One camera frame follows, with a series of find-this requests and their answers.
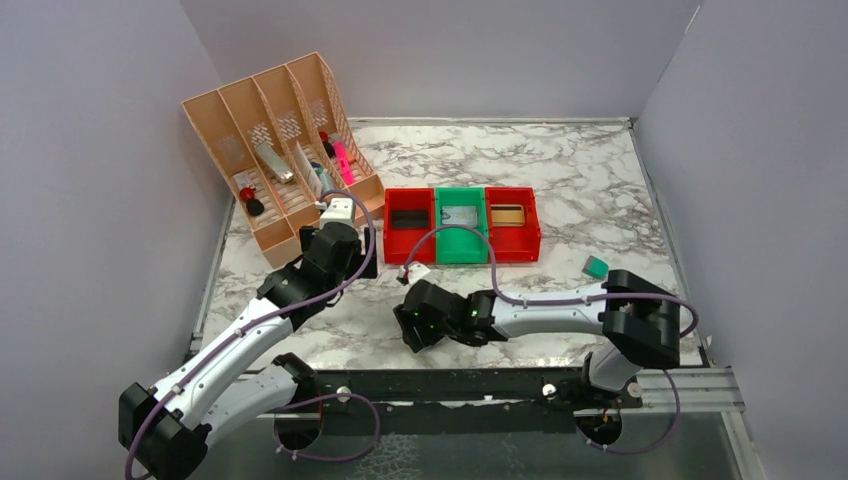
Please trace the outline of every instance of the tan plastic basket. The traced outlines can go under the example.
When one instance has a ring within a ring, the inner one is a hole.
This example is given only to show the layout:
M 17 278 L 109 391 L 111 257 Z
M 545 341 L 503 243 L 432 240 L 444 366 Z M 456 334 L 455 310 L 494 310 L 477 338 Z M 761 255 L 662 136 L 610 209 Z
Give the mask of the tan plastic basket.
M 333 74 L 317 53 L 186 100 L 183 108 L 243 210 L 234 176 L 246 172 L 253 181 L 265 211 L 258 217 L 244 213 L 272 267 L 300 254 L 298 230 L 316 226 L 320 216 L 304 178 L 307 172 L 294 160 L 298 143 L 310 161 L 327 169 L 338 188 L 363 200 L 374 218 L 382 218 L 383 183 L 356 146 Z M 342 137 L 353 184 L 345 185 L 338 164 L 327 157 L 319 130 Z M 283 182 L 255 153 L 263 142 L 292 169 L 292 181 Z M 356 224 L 364 222 L 360 212 Z

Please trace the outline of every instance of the marble table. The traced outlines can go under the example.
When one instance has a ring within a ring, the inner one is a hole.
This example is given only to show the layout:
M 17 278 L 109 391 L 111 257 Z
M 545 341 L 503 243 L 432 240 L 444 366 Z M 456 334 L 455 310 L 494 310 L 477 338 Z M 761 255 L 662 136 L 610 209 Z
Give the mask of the marble table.
M 530 186 L 535 189 L 542 248 L 535 264 L 498 269 L 507 291 L 577 288 L 593 279 L 581 272 L 595 255 L 677 292 L 630 133 L 624 125 L 360 126 L 357 144 L 386 187 Z M 451 341 L 413 354 L 401 341 L 392 308 L 406 288 L 397 267 L 355 282 L 335 308 L 310 319 L 252 368 L 294 352 L 315 369 L 579 366 L 605 339 L 587 334 L 529 335 L 471 348 Z M 271 267 L 236 209 L 227 232 L 203 345 L 223 331 L 255 295 Z M 491 288 L 487 266 L 437 266 L 432 281 L 462 295 Z M 682 362 L 701 365 L 699 340 L 681 342 Z

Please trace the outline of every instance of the red cap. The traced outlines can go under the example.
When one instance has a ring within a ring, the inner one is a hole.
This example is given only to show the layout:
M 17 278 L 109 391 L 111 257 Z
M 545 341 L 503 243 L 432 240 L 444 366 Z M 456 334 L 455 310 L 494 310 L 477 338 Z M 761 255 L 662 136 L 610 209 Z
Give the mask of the red cap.
M 244 187 L 241 190 L 239 190 L 239 197 L 242 199 L 243 202 L 246 202 L 246 201 L 250 200 L 251 198 L 256 197 L 255 193 L 256 192 L 254 192 L 252 188 Z

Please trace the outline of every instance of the bolt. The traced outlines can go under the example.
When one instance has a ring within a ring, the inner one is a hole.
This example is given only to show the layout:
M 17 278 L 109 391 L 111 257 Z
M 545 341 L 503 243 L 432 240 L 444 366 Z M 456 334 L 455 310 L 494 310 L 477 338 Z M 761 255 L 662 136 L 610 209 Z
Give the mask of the bolt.
M 633 398 L 642 398 L 644 390 L 642 390 L 642 385 L 639 385 L 636 382 L 630 382 L 627 384 L 627 393 L 629 393 Z
M 342 387 L 339 387 L 338 390 L 336 390 L 336 393 L 338 393 L 339 395 L 349 395 L 350 389 L 342 386 Z M 348 400 L 350 400 L 350 397 L 339 397 L 339 401 L 342 402 L 342 403 L 345 403 Z
M 544 387 L 542 387 L 542 395 L 548 398 L 548 400 L 553 399 L 554 395 L 556 395 L 556 387 L 551 383 L 546 383 Z

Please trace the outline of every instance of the green eraser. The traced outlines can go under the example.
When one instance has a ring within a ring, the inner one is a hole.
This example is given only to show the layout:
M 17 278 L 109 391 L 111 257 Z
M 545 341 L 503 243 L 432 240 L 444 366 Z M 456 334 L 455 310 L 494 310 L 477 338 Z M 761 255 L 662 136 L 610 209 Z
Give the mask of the green eraser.
M 589 255 L 586 265 L 583 265 L 583 273 L 594 278 L 606 278 L 609 273 L 609 265 L 598 257 Z

